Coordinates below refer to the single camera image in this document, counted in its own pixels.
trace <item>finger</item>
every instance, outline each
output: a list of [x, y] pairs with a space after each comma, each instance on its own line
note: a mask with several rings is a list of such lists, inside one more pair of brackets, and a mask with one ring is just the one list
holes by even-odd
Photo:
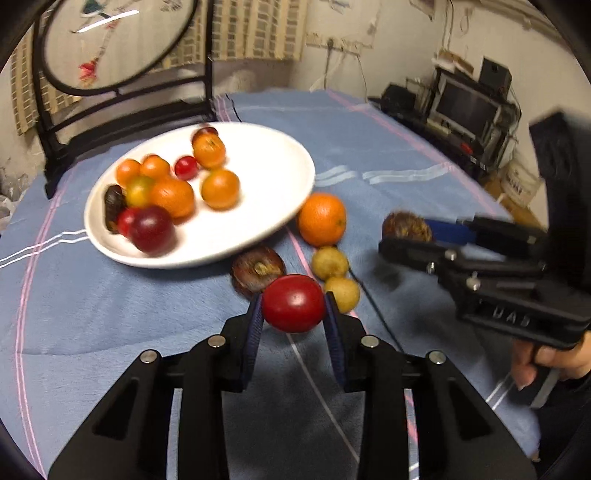
[[531, 363], [534, 344], [524, 340], [513, 340], [513, 363], [528, 365]]
[[591, 365], [589, 364], [578, 368], [566, 368], [565, 370], [563, 370], [563, 373], [566, 376], [567, 380], [578, 380], [579, 378], [583, 378], [589, 372], [591, 372]]
[[582, 342], [565, 352], [543, 346], [535, 356], [535, 363], [544, 367], [563, 368], [577, 375], [584, 372], [584, 377], [591, 370], [591, 336], [587, 332]]
[[511, 367], [511, 376], [517, 385], [517, 390], [523, 390], [529, 387], [535, 380], [538, 371], [535, 366], [513, 364]]

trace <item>speaker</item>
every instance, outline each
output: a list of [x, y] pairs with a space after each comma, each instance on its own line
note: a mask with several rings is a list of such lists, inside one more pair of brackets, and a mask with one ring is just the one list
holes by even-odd
[[511, 72], [507, 67], [487, 58], [482, 62], [479, 83], [505, 99], [509, 94], [512, 79]]

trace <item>monitor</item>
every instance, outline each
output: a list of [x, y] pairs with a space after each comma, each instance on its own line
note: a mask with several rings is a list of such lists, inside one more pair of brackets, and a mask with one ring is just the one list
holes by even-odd
[[499, 105], [466, 85], [446, 79], [434, 111], [440, 120], [460, 132], [485, 141]]

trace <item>blue tablecloth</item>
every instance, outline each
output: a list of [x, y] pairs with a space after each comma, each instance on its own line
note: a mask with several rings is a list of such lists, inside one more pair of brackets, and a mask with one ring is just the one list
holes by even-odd
[[[346, 203], [348, 229], [340, 247], [405, 350], [421, 356], [445, 351], [522, 448], [533, 452], [539, 440], [535, 416], [507, 398], [509, 340], [459, 323], [436, 278], [385, 264], [376, 251], [381, 223], [394, 209], [449, 220], [507, 214], [449, 159], [356, 99], [330, 91], [277, 91], [232, 100], [216, 99], [221, 121], [239, 115], [293, 136], [314, 159], [316, 189]], [[52, 201], [38, 178], [0, 239], [0, 418], [44, 475], [142, 350], [186, 351], [247, 308], [230, 286], [229, 261], [141, 270], [91, 246], [82, 221], [88, 192], [137, 144], [111, 146], [74, 166]], [[289, 272], [309, 273], [312, 249], [293, 225], [267, 244]], [[366, 298], [356, 314], [369, 332], [389, 340]], [[339, 390], [322, 328], [287, 336], [266, 326], [248, 390], [223, 401], [232, 479], [355, 478], [363, 395]], [[410, 433], [410, 478], [417, 478], [412, 425]], [[176, 478], [174, 436], [169, 478]]]

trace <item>orange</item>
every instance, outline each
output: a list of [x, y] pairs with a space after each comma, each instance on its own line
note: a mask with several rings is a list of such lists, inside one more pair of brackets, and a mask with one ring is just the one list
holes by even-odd
[[164, 208], [174, 219], [186, 217], [195, 211], [193, 187], [184, 180], [172, 177], [156, 182], [150, 200], [154, 205]]
[[170, 177], [170, 165], [158, 155], [148, 155], [142, 162], [141, 174], [154, 180]]
[[229, 170], [214, 170], [201, 185], [201, 197], [214, 210], [228, 210], [236, 205], [240, 180]]
[[336, 245], [347, 228], [347, 210], [330, 193], [313, 193], [297, 218], [302, 238], [314, 247]]
[[139, 175], [141, 167], [138, 161], [128, 158], [117, 167], [115, 180], [122, 188], [126, 188], [129, 181]]
[[226, 146], [217, 135], [197, 135], [193, 138], [193, 156], [203, 168], [214, 170], [226, 161]]

